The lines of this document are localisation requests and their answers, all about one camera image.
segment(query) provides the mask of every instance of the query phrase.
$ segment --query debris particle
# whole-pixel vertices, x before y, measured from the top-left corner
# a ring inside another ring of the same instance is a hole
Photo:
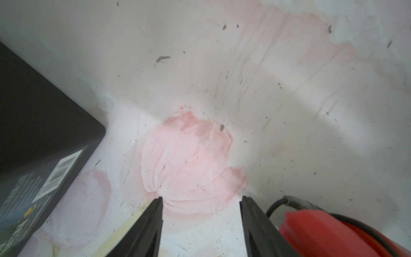
[[[157,59],[157,61],[155,61],[156,63],[159,63],[159,62],[161,62],[162,60],[164,60],[164,59],[170,59],[171,57],[170,56],[160,56],[158,59]]]

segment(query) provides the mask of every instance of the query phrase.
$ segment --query red plastic housing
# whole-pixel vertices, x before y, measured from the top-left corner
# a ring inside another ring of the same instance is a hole
[[[391,256],[367,233],[338,221],[324,211],[287,213],[286,221],[279,231],[304,257]],[[411,252],[384,238],[401,257],[411,257]]]

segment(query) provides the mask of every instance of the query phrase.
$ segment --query barcode label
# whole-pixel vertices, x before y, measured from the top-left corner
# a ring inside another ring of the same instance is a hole
[[[56,167],[51,172],[50,176],[48,176],[46,182],[44,182],[32,203],[60,186],[60,183],[63,181],[67,173],[69,173],[71,167],[76,162],[82,151],[83,150],[80,150],[58,161]]]

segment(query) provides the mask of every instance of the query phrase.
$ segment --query pink paint stain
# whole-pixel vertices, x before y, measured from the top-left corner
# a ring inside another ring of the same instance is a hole
[[[218,3],[227,14],[243,23],[241,28],[245,38],[251,36],[250,41],[257,41],[263,49],[255,73],[263,62],[267,66],[281,63],[281,70],[277,71],[281,84],[293,86],[291,84],[298,81],[304,86],[323,67],[335,65],[338,74],[328,76],[330,84],[340,77],[351,77],[356,69],[360,70],[358,78],[351,83],[369,83],[370,75],[363,77],[363,71],[367,70],[377,77],[377,81],[384,81],[384,86],[390,86],[405,96],[411,95],[409,87],[382,69],[381,60],[361,56],[350,43],[332,42],[330,33],[334,33],[332,31],[336,28],[331,29],[317,14],[294,15],[276,6],[266,6],[260,0],[225,0]]]
[[[104,171],[81,172],[57,204],[42,230],[58,247],[91,242],[99,233],[112,194]]]
[[[247,185],[238,168],[226,167],[233,137],[216,120],[198,119],[192,107],[153,129],[141,151],[146,192],[163,197],[178,213],[213,213],[228,206]]]

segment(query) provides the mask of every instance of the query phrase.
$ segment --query black cable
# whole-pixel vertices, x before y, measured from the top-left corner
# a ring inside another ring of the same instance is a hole
[[[359,220],[349,218],[340,214],[330,213],[331,216],[336,218],[339,221],[344,221],[349,223],[357,228],[361,229],[362,231],[366,232],[370,236],[372,236],[378,243],[380,243],[393,257],[399,257],[398,253],[392,248],[392,246],[380,235],[377,233],[375,229],[368,226],[367,224],[362,223]]]
[[[286,203],[287,203],[287,199],[285,198],[281,198],[280,200],[273,203],[272,206],[270,206],[266,212],[267,217],[270,217],[271,214],[275,211],[275,209],[277,209],[278,207]]]
[[[277,209],[279,206],[286,204],[290,207],[293,207],[297,210],[302,210],[302,209],[320,209],[318,206],[313,205],[310,202],[301,200],[297,197],[292,197],[292,196],[284,196],[284,198],[281,198],[280,200],[276,201],[275,203],[272,204],[272,206],[267,210],[266,215],[268,217],[271,216],[271,214],[275,211],[275,209]],[[335,214],[335,213],[329,213],[332,217],[334,217],[335,219],[339,220],[339,221],[343,221],[346,223],[349,223],[359,229],[361,229],[362,231],[364,231],[365,233],[369,234],[372,238],[374,238],[380,245],[382,245],[391,255],[392,257],[400,257],[398,255],[398,253],[394,250],[394,248],[380,235],[378,234],[378,232],[373,229],[372,227],[362,223],[359,220],[353,219],[353,218],[349,218],[340,214]]]

